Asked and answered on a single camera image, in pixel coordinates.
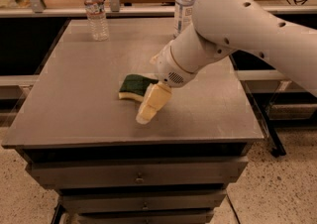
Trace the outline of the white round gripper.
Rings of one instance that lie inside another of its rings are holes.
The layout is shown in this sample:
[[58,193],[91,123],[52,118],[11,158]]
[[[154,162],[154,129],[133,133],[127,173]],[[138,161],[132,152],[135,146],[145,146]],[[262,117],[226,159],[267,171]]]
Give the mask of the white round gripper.
[[139,107],[136,121],[148,124],[171,98],[171,88],[180,88],[193,79],[175,60],[171,50],[172,41],[150,59],[155,65],[155,76],[161,82],[150,84]]

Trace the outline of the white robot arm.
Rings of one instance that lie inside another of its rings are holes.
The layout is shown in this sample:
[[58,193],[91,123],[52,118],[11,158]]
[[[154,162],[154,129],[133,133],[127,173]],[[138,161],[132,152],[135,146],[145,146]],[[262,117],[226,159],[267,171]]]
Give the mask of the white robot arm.
[[240,50],[317,95],[317,31],[273,16],[254,0],[196,0],[192,23],[155,57],[136,120],[149,123],[171,97],[210,63]]

